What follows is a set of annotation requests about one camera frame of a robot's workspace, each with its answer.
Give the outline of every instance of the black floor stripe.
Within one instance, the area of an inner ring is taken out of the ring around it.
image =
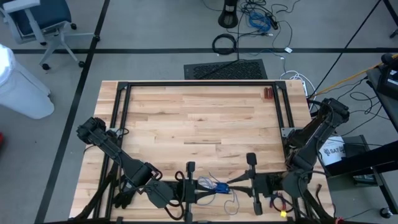
[[[264,49],[264,48],[241,48],[239,53],[258,53],[271,54],[286,53],[284,49]],[[397,53],[398,48],[376,47],[376,48],[292,48],[293,53],[340,53],[340,54],[370,54],[370,53]],[[14,54],[44,54],[44,49],[15,49]],[[89,49],[72,49],[75,54],[88,54]],[[66,50],[56,50],[55,54],[67,54]],[[211,48],[191,48],[191,49],[95,49],[95,54],[207,54],[214,53]]]
[[[381,0],[378,0],[376,2],[376,4],[373,6],[372,10],[369,12],[369,14],[366,16],[365,20],[362,22],[362,24],[359,26],[358,30],[356,30],[356,32],[354,33],[354,35],[352,36],[352,38],[350,38],[350,40],[348,41],[348,43],[346,44],[345,49],[348,48],[349,44],[354,40],[354,38],[356,37],[356,34],[358,34],[358,32],[361,30],[361,28],[363,27],[363,25],[365,25],[366,21],[369,19],[369,17],[371,17],[371,14],[373,13],[373,11],[377,8],[377,6],[379,5],[379,3],[381,2]],[[330,74],[330,72],[333,70],[333,68],[335,67],[335,65],[337,64],[337,62],[339,61],[339,59],[341,58],[341,56],[343,55],[343,53],[340,53],[339,56],[337,57],[336,61],[333,63],[333,65],[331,66],[331,68],[329,69],[329,71],[326,73],[326,75],[322,78],[321,82],[318,84],[318,86],[316,87],[316,89],[314,90],[314,92],[310,95],[309,98],[311,98],[319,89],[319,87],[322,85],[323,81],[326,80],[327,76]]]
[[[110,0],[105,0],[101,14],[99,15],[98,23],[95,28],[95,34],[99,35],[104,23],[106,11],[108,10]],[[35,223],[43,223],[45,220],[45,216],[47,214],[47,210],[49,209],[50,201],[52,198],[52,194],[54,192],[55,184],[57,183],[58,174],[60,172],[63,156],[65,155],[65,150],[67,148],[69,136],[72,130],[73,122],[75,120],[76,112],[79,106],[81,94],[83,92],[86,79],[88,76],[88,70],[90,69],[91,61],[93,60],[94,56],[94,49],[96,48],[97,42],[93,38],[91,41],[90,49],[88,51],[88,55],[86,58],[86,65],[81,72],[79,83],[76,88],[75,96],[73,97],[72,105],[69,110],[69,115],[67,118],[67,122],[65,124],[65,128],[62,133],[61,141],[58,146],[57,153],[55,155],[55,159],[51,168],[50,177],[47,181],[47,185],[44,190],[44,194],[42,197],[42,201],[39,206],[39,211],[37,212]]]

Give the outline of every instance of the yellow cable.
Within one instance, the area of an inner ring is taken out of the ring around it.
[[[395,54],[395,55],[392,56],[392,58],[396,58],[396,57],[398,57],[398,54]],[[350,76],[350,77],[348,77],[348,78],[345,78],[345,79],[339,81],[338,83],[336,83],[336,84],[334,84],[334,85],[332,85],[332,86],[329,86],[328,88],[325,88],[325,89],[319,91],[317,94],[314,94],[312,97],[317,96],[317,95],[321,95],[322,93],[324,93],[324,92],[326,92],[326,91],[328,91],[328,90],[330,90],[330,89],[332,89],[332,88],[334,88],[334,87],[336,87],[336,86],[338,86],[338,85],[340,85],[340,84],[342,84],[342,83],[344,83],[344,82],[350,81],[350,80],[352,80],[352,79],[354,79],[354,78],[356,78],[356,77],[358,77],[358,76],[364,74],[364,73],[367,72],[368,70],[376,68],[377,66],[379,66],[379,65],[381,65],[381,64],[382,64],[382,63],[378,63],[377,65],[375,65],[375,66],[373,66],[373,67],[371,67],[371,68],[368,68],[368,69],[366,69],[366,70],[360,71],[360,72],[358,72],[357,74],[355,74],[355,75],[353,75],[353,76]]]

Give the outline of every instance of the white cable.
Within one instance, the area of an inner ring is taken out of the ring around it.
[[[297,72],[297,71],[295,71],[295,70],[289,70],[289,71],[287,71],[287,72],[284,72],[283,74],[280,75],[279,79],[281,80],[282,77],[283,77],[284,75],[288,74],[288,73],[295,73],[292,77],[289,78],[289,80],[301,80],[302,82],[305,83],[305,80],[303,80],[303,78],[306,79],[306,81],[309,82],[309,84],[311,85],[312,89],[314,90],[314,94],[317,94],[316,91],[315,91],[315,87],[314,87],[314,85],[312,84],[312,82],[311,82],[305,75],[300,74],[299,72]]]

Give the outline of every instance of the chair base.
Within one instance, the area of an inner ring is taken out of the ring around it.
[[[70,56],[74,59],[75,62],[78,63],[79,67],[84,67],[84,62],[79,61],[75,54],[72,52],[65,39],[73,38],[73,37],[94,37],[96,41],[100,41],[100,37],[98,35],[94,35],[94,33],[84,33],[84,34],[71,34],[65,33],[64,29],[59,29],[58,34],[53,36],[51,40],[48,41],[49,46],[47,50],[44,52],[43,57],[40,59],[39,65],[42,66],[44,70],[49,70],[50,67],[48,64],[44,63],[50,55],[58,48],[58,46],[62,45],[65,50],[70,54]]]

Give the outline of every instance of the butcher block tabletop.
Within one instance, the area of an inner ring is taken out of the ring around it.
[[[94,117],[103,119],[107,127],[118,82],[103,81],[99,90]],[[311,118],[303,86],[298,80],[287,80],[286,85],[294,125],[304,127]],[[257,172],[286,170],[275,101],[264,98],[265,87],[269,86],[133,86],[126,119],[129,134],[123,137],[122,149],[132,158],[150,162],[162,171],[162,180],[175,180],[176,171],[185,174],[185,164],[195,161],[194,178],[209,177],[215,182],[209,175],[211,173],[219,181],[226,182],[249,168],[246,163],[248,152],[257,155]],[[124,94],[125,91],[122,92],[116,127],[120,125]],[[281,92],[279,98],[287,124]],[[97,147],[85,152],[70,217],[78,215],[96,192],[103,157],[104,153]],[[323,171],[319,162],[315,170]],[[322,185],[319,193],[322,205],[333,215],[326,178],[314,174],[308,189],[315,196],[318,184]],[[232,185],[250,186],[250,183]],[[256,216],[253,199],[245,193],[235,192],[235,200],[232,194],[217,194],[211,203],[213,196],[200,199],[198,203],[209,204],[192,206],[193,221],[286,220],[280,212],[270,208],[269,198],[261,196],[263,215]],[[292,200],[286,193],[284,197]],[[104,193],[100,217],[104,217],[107,198],[108,191]],[[282,207],[279,199],[275,200],[275,205]],[[174,216],[180,216],[179,208],[169,209]],[[288,213],[288,216],[293,217],[294,213]],[[117,217],[123,217],[124,221],[173,221],[164,209],[156,208],[146,194],[136,194],[126,209],[113,207],[111,220]]]

